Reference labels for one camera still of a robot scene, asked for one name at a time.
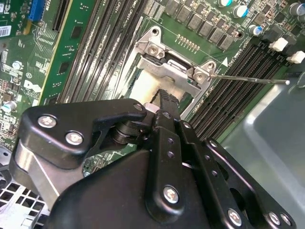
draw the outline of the white label sticker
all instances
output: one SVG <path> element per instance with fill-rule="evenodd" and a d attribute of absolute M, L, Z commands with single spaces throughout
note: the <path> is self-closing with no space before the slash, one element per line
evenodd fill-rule
<path fill-rule="evenodd" d="M 11 26 L 0 26 L 0 37 L 10 36 Z"/>
<path fill-rule="evenodd" d="M 3 13 L 3 11 L 4 11 L 4 4 L 0 3 L 0 13 Z"/>

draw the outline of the black chip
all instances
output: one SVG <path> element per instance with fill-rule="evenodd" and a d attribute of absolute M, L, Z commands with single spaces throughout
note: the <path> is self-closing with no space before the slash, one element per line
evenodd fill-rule
<path fill-rule="evenodd" d="M 198 8 L 196 9 L 196 13 L 201 14 L 204 9 L 205 6 L 203 4 L 199 4 Z"/>
<path fill-rule="evenodd" d="M 269 11 L 270 9 L 271 9 L 271 6 L 266 5 L 266 6 L 263 8 L 262 12 L 263 12 L 264 14 L 266 14 L 266 13 L 268 13 L 268 11 Z"/>
<path fill-rule="evenodd" d="M 65 73 L 68 70 L 69 65 L 70 65 L 70 62 L 63 62 L 63 63 L 61 63 L 61 67 L 58 70 L 58 74 Z"/>
<path fill-rule="evenodd" d="M 8 93 L 3 94 L 3 101 L 4 102 L 12 101 L 12 100 L 14 100 L 14 95 L 13 94 L 8 94 Z"/>
<path fill-rule="evenodd" d="M 13 83 L 8 82 L 8 84 L 7 84 L 7 88 L 8 88 L 8 89 L 10 89 L 10 90 L 11 90 L 11 89 L 13 89 L 13 85 L 14 85 Z"/>
<path fill-rule="evenodd" d="M 229 35 L 232 35 L 232 32 L 234 32 L 235 29 L 236 29 L 236 28 L 235 28 L 233 25 L 231 25 L 230 28 L 227 30 L 227 33 L 228 33 Z"/>
<path fill-rule="evenodd" d="M 16 92 L 19 91 L 19 85 L 14 84 L 12 90 Z"/>
<path fill-rule="evenodd" d="M 225 23 L 225 20 L 221 18 L 216 26 L 221 29 L 222 26 L 224 25 L 224 23 Z"/>
<path fill-rule="evenodd" d="M 73 28 L 72 34 L 71 34 L 71 38 L 72 39 L 76 39 L 79 38 L 81 35 L 81 31 L 82 31 L 82 26 L 75 26 Z"/>
<path fill-rule="evenodd" d="M 214 13 L 214 12 L 210 12 L 209 14 L 208 14 L 208 16 L 206 17 L 206 19 L 208 20 L 208 21 L 212 21 L 212 19 L 213 19 L 213 17 L 215 16 L 216 14 Z"/>
<path fill-rule="evenodd" d="M 276 17 L 274 18 L 274 20 L 277 22 L 277 23 L 282 23 L 285 19 L 285 15 L 281 12 L 279 12 Z"/>
<path fill-rule="evenodd" d="M 301 27 L 299 26 L 295 26 L 292 30 L 291 30 L 291 33 L 294 35 L 294 36 L 297 36 L 300 32 L 301 32 Z"/>
<path fill-rule="evenodd" d="M 193 2 L 193 0 L 186 0 L 185 5 L 187 7 L 191 7 L 192 2 Z"/>

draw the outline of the capacitor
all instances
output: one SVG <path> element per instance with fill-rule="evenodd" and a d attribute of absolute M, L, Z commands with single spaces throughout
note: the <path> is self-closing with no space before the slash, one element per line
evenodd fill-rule
<path fill-rule="evenodd" d="M 299 22 L 305 23 L 305 14 L 302 15 L 302 16 L 298 16 L 298 17 L 297 17 L 297 20 L 298 20 Z"/>
<path fill-rule="evenodd" d="M 218 0 L 219 7 L 225 7 L 231 5 L 233 0 Z"/>
<path fill-rule="evenodd" d="M 245 5 L 238 5 L 235 6 L 232 10 L 232 15 L 235 18 L 243 18 L 245 17 L 249 12 L 249 9 Z"/>
<path fill-rule="evenodd" d="M 1 107 L 1 110 L 6 113 L 10 113 L 16 109 L 17 109 L 17 103 L 15 103 L 14 101 L 8 101 Z"/>
<path fill-rule="evenodd" d="M 291 4 L 289 11 L 291 15 L 302 16 L 305 14 L 305 3 L 293 3 Z"/>
<path fill-rule="evenodd" d="M 256 25 L 250 25 L 249 26 L 249 33 L 252 34 L 253 36 L 259 36 L 263 31 L 263 28 L 261 26 L 256 26 Z"/>

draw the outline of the green circuit board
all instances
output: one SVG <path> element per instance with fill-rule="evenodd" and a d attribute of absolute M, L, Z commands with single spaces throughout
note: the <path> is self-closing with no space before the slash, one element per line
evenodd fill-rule
<path fill-rule="evenodd" d="M 3 37 L 0 40 L 1 104 L 7 101 L 14 101 L 17 104 L 17 108 L 11 113 L 0 111 L 0 141 L 9 149 L 14 146 L 19 118 L 24 110 L 33 105 L 56 103 L 60 96 L 69 96 L 73 93 L 72 89 L 68 90 L 68 93 L 66 91 L 66 94 L 63 92 L 73 70 L 73 62 L 75 58 L 79 58 L 79 49 L 85 47 L 87 39 L 94 35 L 94 30 L 88 30 L 88 25 L 94 25 L 101 19 L 107 5 L 106 0 L 46 0 L 42 19 L 29 22 L 27 16 L 32 2 L 20 0 L 11 5 L 11 9 L 18 12 L 16 19 L 7 22 L 7 25 L 12 26 L 11 37 Z M 121 0 L 116 3 L 119 5 L 119 2 L 123 4 L 127 1 Z M 172 7 L 174 10 L 171 10 L 169 5 L 173 2 L 176 7 Z M 228 7 L 220 8 L 213 0 L 148 0 L 136 38 L 140 38 L 148 29 L 157 25 L 162 29 L 162 43 L 167 47 L 197 65 L 214 60 L 217 63 L 216 73 L 224 74 L 253 37 L 248 32 L 249 25 L 261 26 L 263 31 L 276 25 L 300 47 L 305 46 L 304 24 L 289 15 L 289 4 L 291 2 L 285 0 L 236 0 Z M 236 19 L 232 16 L 232 10 L 237 5 L 248 6 L 249 12 L 246 17 Z M 200 23 L 196 26 L 196 23 L 192 22 L 195 16 L 200 23 L 209 22 L 213 34 L 204 35 Z M 110 18 L 110 21 L 114 20 L 115 15 Z M 218 36 L 226 36 L 230 44 L 217 42 L 217 34 L 214 34 L 216 31 Z M 115 71 L 109 82 L 104 82 L 103 78 L 99 79 L 97 84 L 94 84 L 95 89 L 104 82 L 107 86 L 106 93 L 111 92 L 116 77 Z M 72 81 L 72 86 L 76 87 L 77 82 Z M 84 80 L 81 85 L 82 91 L 77 93 L 85 94 L 85 88 L 89 84 L 88 79 Z M 182 101 L 181 110 L 188 102 L 187 99 Z M 188 119 L 195 112 L 194 108 Z"/>

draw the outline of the white component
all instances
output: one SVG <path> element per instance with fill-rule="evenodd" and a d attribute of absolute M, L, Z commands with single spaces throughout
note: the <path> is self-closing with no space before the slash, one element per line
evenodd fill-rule
<path fill-rule="evenodd" d="M 248 12 L 249 12 L 249 9 L 247 6 L 238 5 L 233 8 L 232 15 L 235 18 L 243 18 L 243 17 L 247 16 Z"/>
<path fill-rule="evenodd" d="M 218 0 L 218 5 L 220 7 L 225 7 L 231 5 L 232 0 Z"/>
<path fill-rule="evenodd" d="M 301 63 L 305 59 L 305 52 L 297 51 L 292 56 L 288 57 L 287 60 L 291 63 Z"/>
<path fill-rule="evenodd" d="M 277 52 L 283 51 L 283 49 L 286 47 L 288 44 L 288 41 L 286 41 L 283 37 L 279 38 L 277 41 L 269 44 L 269 48 L 273 49 Z"/>
<path fill-rule="evenodd" d="M 16 110 L 16 108 L 17 108 L 17 103 L 15 103 L 14 101 L 9 101 L 1 107 L 1 110 L 4 111 L 5 113 L 10 113 L 13 110 Z"/>

